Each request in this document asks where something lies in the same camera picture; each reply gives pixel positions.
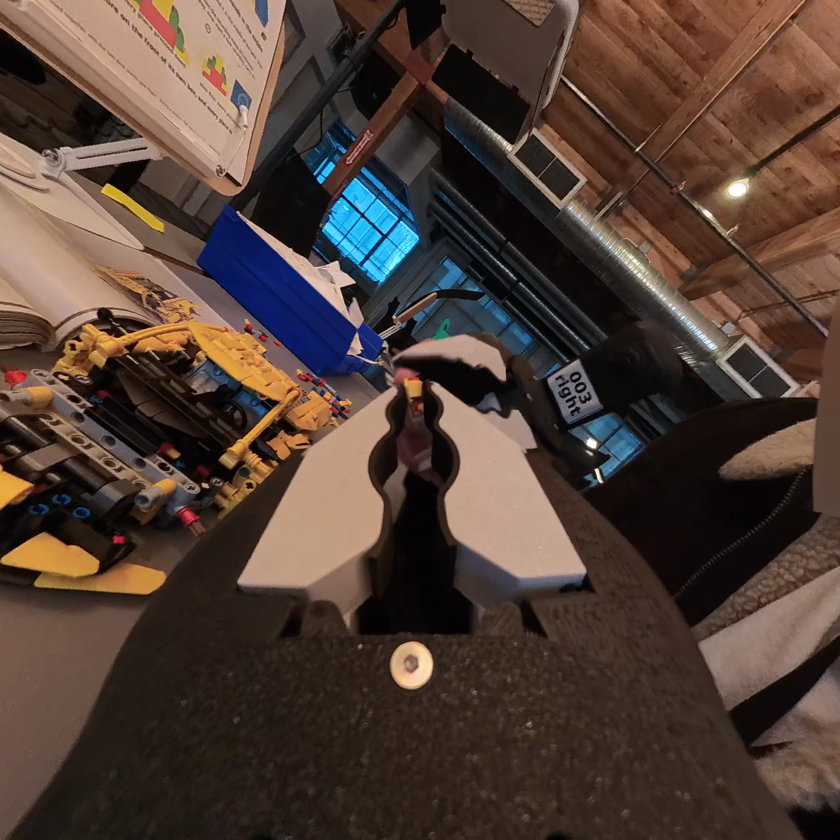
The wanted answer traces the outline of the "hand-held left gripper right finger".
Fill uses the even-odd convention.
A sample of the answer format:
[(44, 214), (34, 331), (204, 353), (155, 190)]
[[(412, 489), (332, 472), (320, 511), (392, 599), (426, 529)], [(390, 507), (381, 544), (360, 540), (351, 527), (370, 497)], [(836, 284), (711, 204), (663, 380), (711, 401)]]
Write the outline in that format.
[(456, 546), (455, 588), (475, 607), (578, 589), (585, 565), (521, 451), (475, 408), (431, 383), (434, 430), (453, 454), (442, 528)]

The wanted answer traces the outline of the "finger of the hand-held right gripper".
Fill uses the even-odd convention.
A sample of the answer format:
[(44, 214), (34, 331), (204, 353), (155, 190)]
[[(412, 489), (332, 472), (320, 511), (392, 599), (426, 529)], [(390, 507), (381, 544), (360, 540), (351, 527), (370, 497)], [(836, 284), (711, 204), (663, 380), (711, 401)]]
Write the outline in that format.
[(513, 440), (521, 451), (538, 447), (532, 429), (522, 413), (515, 407), (503, 407), (497, 394), (488, 393), (480, 401), (480, 414), (496, 429)]
[(416, 343), (397, 353), (392, 364), (395, 369), (420, 371), (421, 363), (435, 361), (465, 364), (474, 371), (488, 372), (499, 382), (508, 377), (508, 367), (498, 346), (472, 334)]

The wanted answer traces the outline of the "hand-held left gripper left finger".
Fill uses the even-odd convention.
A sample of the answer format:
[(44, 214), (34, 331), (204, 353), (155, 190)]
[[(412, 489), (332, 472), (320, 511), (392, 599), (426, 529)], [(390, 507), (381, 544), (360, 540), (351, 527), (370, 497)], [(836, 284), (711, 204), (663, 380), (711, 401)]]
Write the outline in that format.
[(402, 413), (392, 387), (305, 454), (238, 577), (241, 591), (330, 602), (348, 617), (382, 590)]

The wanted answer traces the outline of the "pile of small coloured pins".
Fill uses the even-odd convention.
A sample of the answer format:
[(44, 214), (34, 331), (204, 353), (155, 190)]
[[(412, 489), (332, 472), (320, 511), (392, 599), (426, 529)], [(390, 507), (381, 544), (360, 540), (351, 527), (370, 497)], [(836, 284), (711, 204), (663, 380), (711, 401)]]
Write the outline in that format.
[[(272, 339), (262, 329), (255, 328), (255, 326), (247, 318), (244, 319), (245, 332), (250, 334), (258, 341), (268, 344), (272, 343), (277, 347), (284, 346), (277, 339)], [(330, 411), (334, 417), (348, 419), (350, 418), (352, 402), (351, 400), (343, 399), (342, 396), (335, 391), (323, 378), (302, 369), (296, 369), (296, 377), (300, 382), (308, 383), (312, 386), (312, 390), (318, 393), (330, 405)]]

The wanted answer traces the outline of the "wooden metal jointed arm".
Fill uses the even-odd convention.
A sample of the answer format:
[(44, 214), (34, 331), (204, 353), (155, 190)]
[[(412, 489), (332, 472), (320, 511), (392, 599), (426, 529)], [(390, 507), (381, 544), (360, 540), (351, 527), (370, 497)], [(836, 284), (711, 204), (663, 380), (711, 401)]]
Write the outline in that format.
[(381, 329), (376, 328), (375, 332), (381, 339), (387, 340), (391, 338), (391, 336), (403, 330), (408, 322), (414, 319), (416, 315), (432, 307), (438, 301), (478, 301), (484, 296), (485, 292), (482, 290), (469, 290), (464, 288), (435, 290), (410, 303), (402, 310), (396, 311), (392, 315), (387, 316), (385, 319), (385, 326)]

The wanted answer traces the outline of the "person's right hand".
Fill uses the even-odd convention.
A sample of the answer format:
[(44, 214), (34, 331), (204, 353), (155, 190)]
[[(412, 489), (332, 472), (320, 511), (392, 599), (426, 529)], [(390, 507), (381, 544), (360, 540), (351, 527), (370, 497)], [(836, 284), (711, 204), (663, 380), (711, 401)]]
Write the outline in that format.
[[(397, 369), (395, 372), (394, 385), (404, 396), (406, 395), (403, 383), (406, 378), (411, 376), (419, 377), (419, 374), (406, 368)], [(424, 417), (419, 422), (413, 422), (407, 414), (406, 406), (402, 432), (396, 440), (398, 458), (410, 472), (430, 482), (436, 488), (441, 488), (444, 480), (432, 465), (433, 445), (432, 432), (426, 424), (425, 407)]]

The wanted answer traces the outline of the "tall paned window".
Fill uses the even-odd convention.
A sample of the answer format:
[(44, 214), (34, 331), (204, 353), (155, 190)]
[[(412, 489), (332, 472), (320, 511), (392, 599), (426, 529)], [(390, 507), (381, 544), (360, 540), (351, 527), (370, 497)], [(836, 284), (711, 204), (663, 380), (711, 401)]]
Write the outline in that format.
[[(466, 333), (489, 333), (499, 339), (510, 352), (523, 355), (540, 378), (557, 372), (576, 356), (564, 343), (553, 346), (544, 342), (542, 332), (528, 326), (519, 315), (485, 294), (473, 275), (458, 267), (450, 258), (443, 259), (423, 282), (414, 283), (403, 295), (406, 302), (413, 302), (441, 291), (482, 294), (477, 300), (437, 298), (431, 306), (413, 317), (413, 325), (407, 324), (403, 330), (385, 341), (391, 354), (409, 346), (412, 341), (423, 342)], [(588, 487), (601, 484), (614, 476), (644, 448), (644, 441), (615, 414), (597, 417), (577, 427), (574, 435), (588, 449), (607, 457), (598, 474), (584, 479)]]

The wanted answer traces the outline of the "white air vent grille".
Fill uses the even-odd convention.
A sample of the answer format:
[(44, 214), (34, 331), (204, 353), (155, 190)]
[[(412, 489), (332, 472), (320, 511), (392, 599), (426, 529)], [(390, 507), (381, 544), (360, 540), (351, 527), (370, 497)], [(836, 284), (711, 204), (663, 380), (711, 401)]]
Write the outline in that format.
[(792, 397), (800, 390), (797, 381), (747, 335), (731, 343), (716, 358), (716, 365), (753, 398)]
[(507, 161), (559, 211), (587, 184), (585, 175), (536, 129), (511, 147)]

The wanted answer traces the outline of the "large paned window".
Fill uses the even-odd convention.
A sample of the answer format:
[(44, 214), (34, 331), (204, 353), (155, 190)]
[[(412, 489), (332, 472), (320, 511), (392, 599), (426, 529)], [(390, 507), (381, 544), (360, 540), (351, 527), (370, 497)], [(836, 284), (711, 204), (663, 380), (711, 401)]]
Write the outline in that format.
[(378, 287), (420, 241), (404, 183), (373, 158), (324, 217), (313, 250)]

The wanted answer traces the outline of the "crumpled white printed bags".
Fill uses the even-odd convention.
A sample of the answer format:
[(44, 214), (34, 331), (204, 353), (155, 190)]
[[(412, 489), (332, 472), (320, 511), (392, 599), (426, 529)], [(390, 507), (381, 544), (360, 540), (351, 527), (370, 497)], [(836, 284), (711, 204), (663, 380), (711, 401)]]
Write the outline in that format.
[(365, 372), (377, 364), (381, 339), (364, 322), (354, 280), (338, 262), (315, 266), (239, 212), (262, 246), (256, 255), (237, 247), (237, 255), (269, 294), (269, 310), (280, 316), (275, 334), (317, 374)]

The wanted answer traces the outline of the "yellow toy car model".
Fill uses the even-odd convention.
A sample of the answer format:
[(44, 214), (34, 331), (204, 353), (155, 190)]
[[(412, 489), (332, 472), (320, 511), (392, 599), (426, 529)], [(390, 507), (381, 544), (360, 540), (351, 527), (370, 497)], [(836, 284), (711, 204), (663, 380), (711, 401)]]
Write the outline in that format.
[(202, 322), (129, 330), (108, 309), (45, 370), (9, 371), (2, 464), (73, 487), (108, 520), (201, 532), (342, 418), (246, 332)]

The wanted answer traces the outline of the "blue plastic bin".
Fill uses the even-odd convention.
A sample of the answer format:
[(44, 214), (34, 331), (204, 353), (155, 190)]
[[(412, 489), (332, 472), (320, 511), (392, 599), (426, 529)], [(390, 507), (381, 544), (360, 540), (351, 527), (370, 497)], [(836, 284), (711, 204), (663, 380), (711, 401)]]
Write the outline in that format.
[[(281, 323), (280, 316), (270, 312), (269, 294), (260, 286), (255, 276), (250, 273), (246, 267), (245, 258), (237, 255), (237, 247), (244, 246), (245, 251), (249, 251), (252, 256), (256, 256), (257, 248), (262, 246), (262, 242), (259, 238), (253, 236), (247, 227), (240, 228), (237, 226), (234, 212), (236, 211), (230, 206), (224, 207), (201, 254), (197, 258), (197, 264), (248, 312), (255, 315), (268, 328), (268, 331), (281, 342), (275, 334), (275, 330), (279, 328)], [(306, 362), (301, 362), (314, 373)], [(341, 375), (335, 373), (315, 374), (319, 376)]]

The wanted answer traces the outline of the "yellow panel with black pins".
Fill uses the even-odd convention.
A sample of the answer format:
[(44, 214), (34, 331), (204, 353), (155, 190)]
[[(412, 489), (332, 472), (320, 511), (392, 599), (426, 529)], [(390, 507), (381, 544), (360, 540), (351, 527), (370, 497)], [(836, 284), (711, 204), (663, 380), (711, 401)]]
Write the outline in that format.
[(2, 470), (2, 583), (54, 591), (150, 595), (166, 573), (130, 562), (137, 548), (123, 528), (69, 487)]

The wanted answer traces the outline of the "yellow paper slip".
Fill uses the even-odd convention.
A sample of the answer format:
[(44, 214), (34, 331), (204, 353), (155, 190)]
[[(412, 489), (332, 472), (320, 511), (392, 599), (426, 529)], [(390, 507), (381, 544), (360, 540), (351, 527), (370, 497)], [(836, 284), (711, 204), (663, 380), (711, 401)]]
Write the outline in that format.
[(165, 233), (164, 221), (140, 205), (129, 194), (118, 189), (117, 186), (107, 183), (101, 188), (101, 194), (127, 209), (132, 215), (136, 216), (141, 222), (148, 225), (155, 232), (160, 234)]

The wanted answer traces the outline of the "open instruction booklet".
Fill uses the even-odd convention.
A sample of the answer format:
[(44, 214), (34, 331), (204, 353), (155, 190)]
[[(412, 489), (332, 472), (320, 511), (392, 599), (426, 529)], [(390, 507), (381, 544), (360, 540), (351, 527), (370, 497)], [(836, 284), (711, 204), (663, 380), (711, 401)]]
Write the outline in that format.
[(156, 327), (163, 302), (191, 305), (192, 319), (229, 327), (164, 262), (141, 249), (67, 224), (2, 186), (1, 348), (52, 351), (109, 309), (118, 320)]

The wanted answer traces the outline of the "silver ventilation duct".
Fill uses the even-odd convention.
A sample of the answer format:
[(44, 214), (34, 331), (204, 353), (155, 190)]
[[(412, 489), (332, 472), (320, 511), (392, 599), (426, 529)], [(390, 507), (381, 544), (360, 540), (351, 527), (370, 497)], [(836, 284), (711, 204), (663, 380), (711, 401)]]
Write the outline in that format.
[(511, 144), (454, 99), (444, 106), (444, 126), (500, 184), (636, 315), (657, 324), (677, 352), (726, 400), (753, 398), (718, 360), (728, 337), (703, 315), (647, 258), (592, 207), (574, 198), (563, 208), (509, 160)]

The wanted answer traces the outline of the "black metal post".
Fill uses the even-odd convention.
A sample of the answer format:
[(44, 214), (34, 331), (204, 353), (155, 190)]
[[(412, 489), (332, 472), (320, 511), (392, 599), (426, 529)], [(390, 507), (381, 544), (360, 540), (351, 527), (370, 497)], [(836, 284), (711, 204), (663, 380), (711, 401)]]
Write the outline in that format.
[(257, 165), (244, 189), (228, 202), (230, 207), (235, 211), (242, 211), (252, 199), (257, 197), (274, 170), (294, 150), (296, 143), (312, 121), (322, 115), (323, 110), (341, 89), (342, 84), (362, 67), (365, 58), (373, 50), (384, 32), (397, 20), (405, 5), (405, 1), (392, 2), (375, 25), (366, 30), (364, 35), (355, 42), (332, 75), (322, 84), (314, 98), (295, 118), (278, 142), (270, 149), (264, 160)]

